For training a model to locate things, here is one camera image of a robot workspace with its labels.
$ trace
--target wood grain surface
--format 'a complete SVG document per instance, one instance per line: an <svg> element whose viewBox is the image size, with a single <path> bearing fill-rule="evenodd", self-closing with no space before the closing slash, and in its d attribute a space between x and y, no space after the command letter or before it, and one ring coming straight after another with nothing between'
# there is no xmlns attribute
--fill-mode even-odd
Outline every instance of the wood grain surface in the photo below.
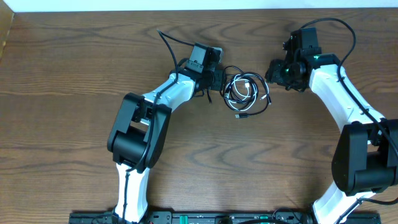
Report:
<svg viewBox="0 0 398 224"><path fill-rule="evenodd" d="M172 58L160 29L224 49L223 65L264 74L283 58L291 31L338 17L358 36L347 74L387 118L398 118L397 9L70 12L17 14L0 64L0 223L66 223L73 211L103 211L118 199L106 140L123 96L165 81ZM317 24L324 52L351 46L339 24ZM171 42L177 58L191 48ZM332 182L340 136L318 96L272 85L272 105L235 119L218 93L172 115L151 170L151 205L174 210L306 208ZM391 187L376 198L391 200ZM397 207L364 203L396 223Z"/></svg>

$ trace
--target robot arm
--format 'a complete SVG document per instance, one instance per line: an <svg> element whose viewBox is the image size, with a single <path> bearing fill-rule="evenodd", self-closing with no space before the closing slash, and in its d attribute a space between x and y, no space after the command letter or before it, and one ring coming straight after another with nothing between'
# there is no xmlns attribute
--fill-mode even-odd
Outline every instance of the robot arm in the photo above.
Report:
<svg viewBox="0 0 398 224"><path fill-rule="evenodd" d="M113 153L119 173L119 200L113 213L115 223L122 219L139 223L143 218L148 206L149 171L162 152L171 113L202 89L222 89L223 73L215 70L222 56L221 48L196 43L185 68L178 68L178 76L172 71L169 79L154 91L142 96L129 93L124 97L108 139L108 150ZM154 111L155 97L161 91ZM152 137L149 137L150 131L137 129L134 123L146 124L148 130L153 125Z"/></svg>
<svg viewBox="0 0 398 224"><path fill-rule="evenodd" d="M333 183L312 205L314 223L345 222L346 216L358 206L359 198L370 198L389 186L398 184L398 159L380 129L354 102L340 83L342 80L369 113L398 139L398 120L386 120L373 109L348 80L334 54L322 54L315 28L291 33L284 42L285 60L273 60L266 73L269 83L276 82L286 90L304 91L310 88L326 105L335 119L340 140L332 160ZM379 146L368 153L368 144Z"/></svg>

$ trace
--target wooden tabletop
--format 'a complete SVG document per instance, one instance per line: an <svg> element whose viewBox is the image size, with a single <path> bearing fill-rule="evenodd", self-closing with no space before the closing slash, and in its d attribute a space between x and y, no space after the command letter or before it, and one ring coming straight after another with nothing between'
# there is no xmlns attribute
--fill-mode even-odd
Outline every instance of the wooden tabletop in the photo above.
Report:
<svg viewBox="0 0 398 224"><path fill-rule="evenodd" d="M147 93L173 69L156 29L222 47L223 65L265 74L290 32L338 17L357 33L350 80L387 118L398 118L397 9L69 12L17 14L0 64L0 223L66 223L118 199L106 141L126 93ZM342 58L351 34L317 24L323 52ZM170 42L177 58L191 48ZM194 98L172 115L150 172L150 205L174 210L306 208L332 183L340 136L319 97L271 85L272 105L235 119L220 95ZM375 198L392 200L391 187ZM360 209L396 222L395 207Z"/></svg>

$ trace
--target white wall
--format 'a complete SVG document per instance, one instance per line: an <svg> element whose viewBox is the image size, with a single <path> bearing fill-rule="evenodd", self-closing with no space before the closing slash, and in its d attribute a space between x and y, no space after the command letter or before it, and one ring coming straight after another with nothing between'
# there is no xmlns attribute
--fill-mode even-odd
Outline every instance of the white wall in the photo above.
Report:
<svg viewBox="0 0 398 224"><path fill-rule="evenodd" d="M4 0L14 12L398 7L398 0Z"/></svg>

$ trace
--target cable connector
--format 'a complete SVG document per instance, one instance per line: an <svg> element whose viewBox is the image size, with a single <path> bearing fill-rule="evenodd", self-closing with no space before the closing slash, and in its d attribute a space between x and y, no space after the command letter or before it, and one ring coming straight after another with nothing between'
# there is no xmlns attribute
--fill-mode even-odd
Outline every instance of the cable connector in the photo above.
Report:
<svg viewBox="0 0 398 224"><path fill-rule="evenodd" d="M249 117L249 115L247 113L240 113L240 114L236 114L235 118L247 118Z"/></svg>

